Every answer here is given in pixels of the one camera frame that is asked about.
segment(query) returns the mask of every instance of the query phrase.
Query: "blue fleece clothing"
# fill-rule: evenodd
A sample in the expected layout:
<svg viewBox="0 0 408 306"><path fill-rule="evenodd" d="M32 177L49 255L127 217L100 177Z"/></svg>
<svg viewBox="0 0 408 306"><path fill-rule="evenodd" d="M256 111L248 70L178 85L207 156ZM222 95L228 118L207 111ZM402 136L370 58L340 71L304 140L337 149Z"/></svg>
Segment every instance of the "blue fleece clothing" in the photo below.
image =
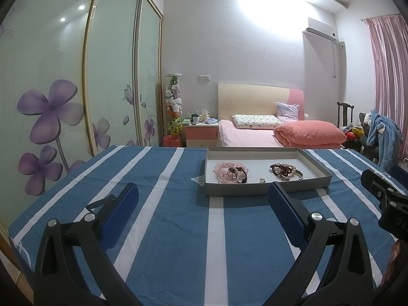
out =
<svg viewBox="0 0 408 306"><path fill-rule="evenodd" d="M389 171L397 161L399 146L403 143L401 129L393 120L381 116L375 109L371 111L371 126L367 137L367 146L373 146L378 130L385 127L383 134L378 133L379 166Z"/></svg>

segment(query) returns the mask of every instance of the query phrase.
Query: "jewelry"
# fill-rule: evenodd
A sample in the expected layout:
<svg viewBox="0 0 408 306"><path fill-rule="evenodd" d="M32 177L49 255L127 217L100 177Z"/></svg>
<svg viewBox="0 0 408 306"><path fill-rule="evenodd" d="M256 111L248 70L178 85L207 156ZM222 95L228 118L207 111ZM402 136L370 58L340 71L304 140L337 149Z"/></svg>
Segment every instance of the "jewelry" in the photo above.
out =
<svg viewBox="0 0 408 306"><path fill-rule="evenodd" d="M246 174L245 170L242 169L242 167L231 167L228 168L228 171L235 174L235 180L237 181L238 184L245 184L248 181L248 175ZM242 181L240 182L238 180L238 174L241 171L245 174L245 178L243 178Z"/></svg>
<svg viewBox="0 0 408 306"><path fill-rule="evenodd" d="M221 184L245 184L248 182L248 168L242 163L221 162L215 166L214 172Z"/></svg>
<svg viewBox="0 0 408 306"><path fill-rule="evenodd" d="M273 172L275 176L278 176L285 182L289 181L295 174L299 176L299 180L303 179L303 174L297 170L293 164L277 162L271 165L270 168L270 171Z"/></svg>

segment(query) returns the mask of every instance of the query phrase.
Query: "gold door frame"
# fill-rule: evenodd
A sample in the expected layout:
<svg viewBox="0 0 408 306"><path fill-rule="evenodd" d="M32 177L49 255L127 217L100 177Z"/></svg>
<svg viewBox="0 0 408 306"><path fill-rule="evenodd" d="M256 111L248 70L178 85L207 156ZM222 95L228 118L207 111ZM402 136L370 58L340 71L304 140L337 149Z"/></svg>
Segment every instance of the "gold door frame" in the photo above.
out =
<svg viewBox="0 0 408 306"><path fill-rule="evenodd" d="M135 27L134 27L134 36L133 36L133 67L132 67L132 78L133 78L133 98L135 100L134 110L135 110L135 123L136 123L136 130L137 130L137 137L139 140L139 144L142 143L142 129L140 122L137 120L140 116L140 108L139 108L139 91L138 91L138 73L137 73L137 58L138 58L138 42L139 42L139 28L140 28L140 16L142 13L142 4L144 0L138 0L137 8L135 10ZM161 128L158 128L159 131L159 143L162 142L162 136L165 134L164 131L164 96L163 96L163 85L162 85L162 22L163 22L163 14L154 3L153 0L147 0L154 10L157 12L160 18L160 33L159 33L159 84L158 84L158 95L156 98L157 102L157 113L158 113L158 120L160 119ZM88 135L89 147L91 149L91 153L93 156L97 155L97 147L95 136L93 134L92 128L92 121L91 115L89 112L89 93L88 93L88 69L87 69L87 61L88 61L88 44L89 44L89 36L91 32L92 26L92 19L95 14L97 0L91 1L91 8L88 12L88 19L86 21L85 27L85 35L84 35L84 45L83 45L83 52L82 52L82 95L85 107L85 121L86 121L86 132Z"/></svg>

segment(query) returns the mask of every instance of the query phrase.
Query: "metal screw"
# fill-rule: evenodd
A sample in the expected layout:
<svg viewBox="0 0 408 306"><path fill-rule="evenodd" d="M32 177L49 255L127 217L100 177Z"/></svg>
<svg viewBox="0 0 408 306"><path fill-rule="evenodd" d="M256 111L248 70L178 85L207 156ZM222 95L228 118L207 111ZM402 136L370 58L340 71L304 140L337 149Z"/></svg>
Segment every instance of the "metal screw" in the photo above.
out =
<svg viewBox="0 0 408 306"><path fill-rule="evenodd" d="M49 227L56 226L57 225L57 220L56 219L51 219L51 220L48 221L47 225Z"/></svg>
<svg viewBox="0 0 408 306"><path fill-rule="evenodd" d="M314 219L315 221L321 221L322 218L323 218L322 214L318 212L312 213L312 219Z"/></svg>
<svg viewBox="0 0 408 306"><path fill-rule="evenodd" d="M350 219L350 223L351 223L352 225L354 225L354 226L358 226L358 224L359 224L358 220L355 219L355 218L351 218L351 219Z"/></svg>
<svg viewBox="0 0 408 306"><path fill-rule="evenodd" d="M95 219L95 214L88 213L84 216L86 222L92 222Z"/></svg>

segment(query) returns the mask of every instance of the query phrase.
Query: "bed headboard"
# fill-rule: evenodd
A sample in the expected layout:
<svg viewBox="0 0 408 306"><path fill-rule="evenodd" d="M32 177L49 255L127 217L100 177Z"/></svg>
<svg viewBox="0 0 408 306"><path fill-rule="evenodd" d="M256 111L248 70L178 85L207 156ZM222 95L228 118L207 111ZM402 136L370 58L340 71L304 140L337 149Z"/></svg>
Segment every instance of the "bed headboard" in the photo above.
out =
<svg viewBox="0 0 408 306"><path fill-rule="evenodd" d="M235 114L276 115L276 102L300 105L299 120L304 119L303 91L246 84L218 84L218 119L232 121Z"/></svg>

